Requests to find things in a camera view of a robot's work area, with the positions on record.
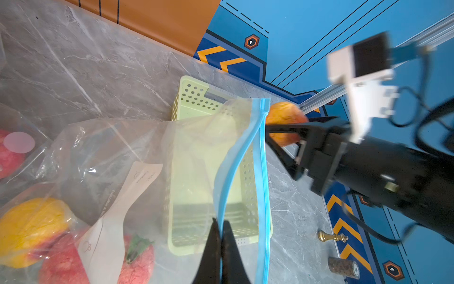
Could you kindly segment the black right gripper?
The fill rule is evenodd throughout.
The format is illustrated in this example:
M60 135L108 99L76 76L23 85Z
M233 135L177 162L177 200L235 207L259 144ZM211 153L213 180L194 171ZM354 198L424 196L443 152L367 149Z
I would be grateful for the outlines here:
M272 134L297 135L297 155L288 155L271 138ZM350 123L338 117L316 117L310 118L308 123L266 126L266 143L290 177L297 181L306 173L312 178L310 190L319 196L331 186L350 135Z

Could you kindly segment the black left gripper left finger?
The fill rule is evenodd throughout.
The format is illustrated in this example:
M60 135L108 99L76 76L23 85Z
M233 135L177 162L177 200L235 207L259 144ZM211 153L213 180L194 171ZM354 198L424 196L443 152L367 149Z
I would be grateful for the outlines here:
M205 249L192 284L221 283L222 241L217 219L212 220Z

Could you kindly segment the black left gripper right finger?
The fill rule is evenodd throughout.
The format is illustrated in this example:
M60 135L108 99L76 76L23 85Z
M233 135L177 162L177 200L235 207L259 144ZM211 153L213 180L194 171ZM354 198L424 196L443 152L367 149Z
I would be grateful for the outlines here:
M230 222L223 222L221 239L222 284L250 284Z

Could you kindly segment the light green perforated basket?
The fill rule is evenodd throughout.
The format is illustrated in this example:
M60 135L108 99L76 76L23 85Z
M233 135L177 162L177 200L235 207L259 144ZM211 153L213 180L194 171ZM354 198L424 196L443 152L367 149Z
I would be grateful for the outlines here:
M173 121L216 114L235 95L216 86L183 76L172 107ZM176 256L203 251L210 221L208 215L217 213L212 194L199 182L192 187L195 193L178 189L191 174L174 170L170 178L168 248ZM273 234L264 128L261 127L240 162L226 200L224 219L229 221L237 246L258 251L259 257L270 254Z

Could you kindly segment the blue zip bag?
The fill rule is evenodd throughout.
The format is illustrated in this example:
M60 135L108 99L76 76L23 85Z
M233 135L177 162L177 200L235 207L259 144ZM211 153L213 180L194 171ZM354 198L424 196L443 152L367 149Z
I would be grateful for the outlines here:
M93 119L67 126L49 145L37 179L1 200L1 217L35 198L54 198L72 212L69 230L90 284L117 284L124 237L137 234L154 247L148 284L192 284L203 251L176 256L168 248L170 178L191 174L178 189L212 194L222 239L226 200L238 166L257 131L265 129L268 99L232 99L221 111L178 121ZM4 284L39 284L47 256L22 269L1 265ZM241 259L251 284L268 281L270 254L247 247Z

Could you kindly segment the yellow peach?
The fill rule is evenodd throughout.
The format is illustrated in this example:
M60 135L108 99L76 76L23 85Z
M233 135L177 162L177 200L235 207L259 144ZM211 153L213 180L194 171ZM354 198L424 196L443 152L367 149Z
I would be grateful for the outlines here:
M1 265L29 267L47 256L72 221L68 205L54 198L23 202L1 217Z

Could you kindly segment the clear bag with pink dots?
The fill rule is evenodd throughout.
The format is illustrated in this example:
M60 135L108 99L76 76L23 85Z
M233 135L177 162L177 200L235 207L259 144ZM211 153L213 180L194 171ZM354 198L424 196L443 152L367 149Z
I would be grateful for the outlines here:
M1 200L37 179L51 140L17 110L1 104Z

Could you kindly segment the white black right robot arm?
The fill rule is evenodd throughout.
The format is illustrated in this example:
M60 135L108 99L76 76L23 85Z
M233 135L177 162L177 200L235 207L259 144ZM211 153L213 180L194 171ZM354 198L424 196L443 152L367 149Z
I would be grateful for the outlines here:
M415 149L366 137L348 140L350 125L337 117L312 118L307 123L266 126L265 140L288 174L312 179L311 191L323 195L332 182L351 195L389 207L454 239L454 158L427 145L422 129L453 113L452 99L431 110L415 131Z

